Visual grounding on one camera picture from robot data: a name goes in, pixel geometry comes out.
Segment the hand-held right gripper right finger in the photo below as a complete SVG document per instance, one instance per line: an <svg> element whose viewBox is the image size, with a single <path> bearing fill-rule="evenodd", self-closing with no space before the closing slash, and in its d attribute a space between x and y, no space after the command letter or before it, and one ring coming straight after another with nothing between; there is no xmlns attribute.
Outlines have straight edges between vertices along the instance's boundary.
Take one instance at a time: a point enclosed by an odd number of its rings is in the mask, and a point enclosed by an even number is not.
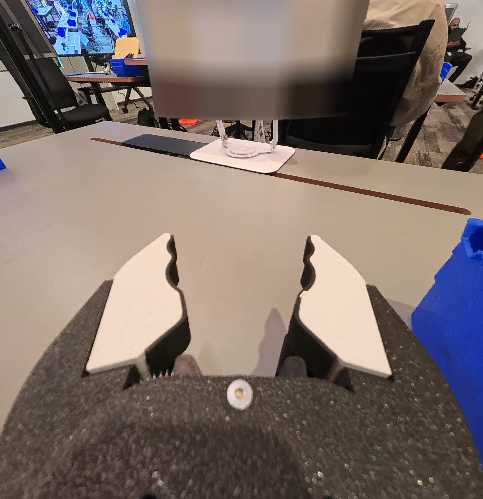
<svg viewBox="0 0 483 499"><path fill-rule="evenodd" d="M300 284L276 376L300 372L348 382L350 371L359 371L390 378L392 369L365 280L318 235L307 237Z"/></svg>

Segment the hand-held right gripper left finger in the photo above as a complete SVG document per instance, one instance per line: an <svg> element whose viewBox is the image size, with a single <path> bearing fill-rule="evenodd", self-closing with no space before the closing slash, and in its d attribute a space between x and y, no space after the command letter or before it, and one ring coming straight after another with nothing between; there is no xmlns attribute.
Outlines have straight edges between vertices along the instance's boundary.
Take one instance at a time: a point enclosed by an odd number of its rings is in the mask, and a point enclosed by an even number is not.
<svg viewBox="0 0 483 499"><path fill-rule="evenodd" d="M190 341L175 239L164 233L115 274L85 370L133 367L140 378L165 376Z"/></svg>

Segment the large blue plastic bin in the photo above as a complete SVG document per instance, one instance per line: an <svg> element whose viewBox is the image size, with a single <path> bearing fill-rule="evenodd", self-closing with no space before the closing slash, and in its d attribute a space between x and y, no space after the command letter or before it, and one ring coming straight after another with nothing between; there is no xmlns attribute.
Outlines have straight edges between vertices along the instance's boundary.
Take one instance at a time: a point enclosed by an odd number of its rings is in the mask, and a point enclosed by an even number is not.
<svg viewBox="0 0 483 499"><path fill-rule="evenodd" d="M453 390L483 468L483 220L467 220L412 328Z"/></svg>

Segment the black flat mat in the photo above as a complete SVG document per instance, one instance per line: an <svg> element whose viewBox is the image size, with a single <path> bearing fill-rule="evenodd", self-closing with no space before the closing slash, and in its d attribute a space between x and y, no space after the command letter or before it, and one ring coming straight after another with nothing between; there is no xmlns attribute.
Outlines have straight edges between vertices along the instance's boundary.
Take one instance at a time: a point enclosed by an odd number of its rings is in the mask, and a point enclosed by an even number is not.
<svg viewBox="0 0 483 499"><path fill-rule="evenodd" d="M201 149L206 144L168 136L142 134L123 141L121 145L142 151L189 158L191 153Z"/></svg>

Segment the white document stand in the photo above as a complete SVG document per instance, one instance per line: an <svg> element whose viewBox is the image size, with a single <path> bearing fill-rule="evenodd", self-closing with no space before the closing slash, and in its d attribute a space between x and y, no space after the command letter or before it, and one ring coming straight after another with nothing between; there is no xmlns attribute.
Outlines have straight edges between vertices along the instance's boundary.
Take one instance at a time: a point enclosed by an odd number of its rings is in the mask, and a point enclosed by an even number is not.
<svg viewBox="0 0 483 499"><path fill-rule="evenodd" d="M221 120L216 121L220 137L190 153L190 158L210 164L261 174L272 174L295 153L278 145L278 120L272 121L273 139L269 143L229 138Z"/></svg>

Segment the black mesh chair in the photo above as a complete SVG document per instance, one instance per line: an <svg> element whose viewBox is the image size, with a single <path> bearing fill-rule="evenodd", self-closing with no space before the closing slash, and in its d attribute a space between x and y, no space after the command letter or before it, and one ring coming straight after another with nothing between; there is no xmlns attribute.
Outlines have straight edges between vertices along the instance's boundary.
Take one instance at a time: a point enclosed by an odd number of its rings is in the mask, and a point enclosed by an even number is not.
<svg viewBox="0 0 483 499"><path fill-rule="evenodd" d="M337 117L280 120L278 145L377 159L434 20L363 29L346 113Z"/></svg>

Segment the black office chair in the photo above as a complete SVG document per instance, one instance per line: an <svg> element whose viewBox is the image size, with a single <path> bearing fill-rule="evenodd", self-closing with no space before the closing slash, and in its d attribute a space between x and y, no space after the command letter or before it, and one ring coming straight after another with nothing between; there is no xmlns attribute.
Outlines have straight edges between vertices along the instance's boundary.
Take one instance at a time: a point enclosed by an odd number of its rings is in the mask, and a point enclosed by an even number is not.
<svg viewBox="0 0 483 499"><path fill-rule="evenodd" d="M52 109L61 117L65 129L112 121L105 105L78 103L69 81L52 59L30 59L26 63L45 92Z"/></svg>

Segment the brown-edged background table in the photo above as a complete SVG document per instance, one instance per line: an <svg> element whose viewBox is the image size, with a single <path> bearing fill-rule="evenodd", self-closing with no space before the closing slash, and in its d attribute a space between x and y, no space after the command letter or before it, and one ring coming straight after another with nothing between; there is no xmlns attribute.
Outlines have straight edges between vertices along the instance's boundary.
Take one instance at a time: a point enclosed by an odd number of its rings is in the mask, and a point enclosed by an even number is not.
<svg viewBox="0 0 483 499"><path fill-rule="evenodd" d="M125 113L127 113L127 106L129 104L131 92L134 91L138 94L140 100L142 100L148 107L148 110L153 113L154 110L151 102L140 90L141 87L151 87L146 58L125 58L123 59L123 61L126 66L139 67L145 69L145 72L137 76L119 77L114 73L104 74L93 71L89 73L69 74L65 77L69 82L72 83L89 84L90 87L83 87L81 88L81 90L85 93L86 97L94 94L98 103L103 103L103 93L125 89L126 96L122 107L122 110Z"/></svg>

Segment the grey background table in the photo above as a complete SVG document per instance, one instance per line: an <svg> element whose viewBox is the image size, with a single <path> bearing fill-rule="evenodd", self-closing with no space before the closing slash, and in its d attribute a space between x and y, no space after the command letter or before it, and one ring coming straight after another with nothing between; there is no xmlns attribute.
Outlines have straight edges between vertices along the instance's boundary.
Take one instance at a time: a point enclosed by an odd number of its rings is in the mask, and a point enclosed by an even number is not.
<svg viewBox="0 0 483 499"><path fill-rule="evenodd" d="M435 103L462 103L466 99L465 93L455 84L444 80L434 98Z"/></svg>

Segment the small wooden board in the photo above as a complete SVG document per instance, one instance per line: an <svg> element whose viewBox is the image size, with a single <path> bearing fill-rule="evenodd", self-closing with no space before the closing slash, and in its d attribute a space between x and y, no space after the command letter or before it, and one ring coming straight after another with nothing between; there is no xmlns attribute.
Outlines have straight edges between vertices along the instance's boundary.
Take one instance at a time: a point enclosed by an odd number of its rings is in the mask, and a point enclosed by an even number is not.
<svg viewBox="0 0 483 499"><path fill-rule="evenodd" d="M119 37L116 39L114 59L137 58L139 53L139 38Z"/></svg>

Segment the wall screen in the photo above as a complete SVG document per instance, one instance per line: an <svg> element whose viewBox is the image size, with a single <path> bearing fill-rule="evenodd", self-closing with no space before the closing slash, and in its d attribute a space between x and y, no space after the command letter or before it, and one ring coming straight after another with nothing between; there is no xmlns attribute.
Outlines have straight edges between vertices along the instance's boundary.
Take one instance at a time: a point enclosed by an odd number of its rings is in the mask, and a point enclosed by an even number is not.
<svg viewBox="0 0 483 499"><path fill-rule="evenodd" d="M135 36L127 1L27 1L58 56L115 53L116 41Z"/></svg>

